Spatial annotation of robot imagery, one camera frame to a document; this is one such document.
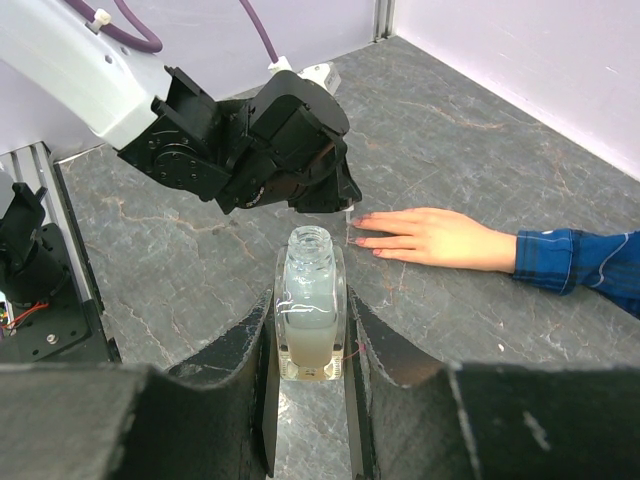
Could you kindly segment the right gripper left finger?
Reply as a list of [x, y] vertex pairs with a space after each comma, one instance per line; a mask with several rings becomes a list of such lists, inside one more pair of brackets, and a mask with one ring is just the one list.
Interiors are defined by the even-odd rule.
[[133, 364], [5, 364], [5, 479], [267, 479], [279, 380], [271, 290], [166, 371]]

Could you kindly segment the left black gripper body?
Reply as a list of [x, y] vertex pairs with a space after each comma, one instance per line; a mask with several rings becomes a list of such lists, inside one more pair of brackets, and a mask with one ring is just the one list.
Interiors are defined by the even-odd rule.
[[298, 213], [335, 213], [362, 201], [344, 140], [350, 128], [336, 99], [291, 71], [276, 73], [232, 117], [221, 210], [286, 202]]

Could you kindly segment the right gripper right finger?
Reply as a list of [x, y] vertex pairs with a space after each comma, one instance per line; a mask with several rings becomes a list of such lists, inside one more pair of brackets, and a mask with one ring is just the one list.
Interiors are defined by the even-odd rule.
[[635, 479], [639, 370], [443, 362], [348, 296], [357, 479]]

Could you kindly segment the clear nail polish bottle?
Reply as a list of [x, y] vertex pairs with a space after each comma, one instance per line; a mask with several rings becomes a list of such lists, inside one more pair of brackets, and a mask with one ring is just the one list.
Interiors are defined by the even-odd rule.
[[319, 226], [294, 229], [278, 253], [274, 315], [279, 372], [287, 381], [343, 373], [347, 286], [344, 256]]

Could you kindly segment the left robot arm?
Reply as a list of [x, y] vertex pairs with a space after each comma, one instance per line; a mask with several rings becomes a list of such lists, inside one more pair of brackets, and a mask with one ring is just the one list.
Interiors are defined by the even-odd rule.
[[255, 96], [217, 101], [165, 65], [161, 48], [142, 22], [127, 33], [82, 1], [1, 5], [2, 60], [156, 182], [224, 213], [278, 202], [334, 213], [361, 200], [332, 63], [295, 71], [272, 54]]

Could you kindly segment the white nail polish cap brush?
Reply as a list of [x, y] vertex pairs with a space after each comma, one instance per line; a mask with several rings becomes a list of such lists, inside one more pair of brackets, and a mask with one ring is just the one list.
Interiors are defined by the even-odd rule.
[[352, 204], [344, 210], [345, 222], [347, 226], [350, 226], [352, 224], [352, 215], [353, 215], [354, 209], [355, 209], [355, 205]]

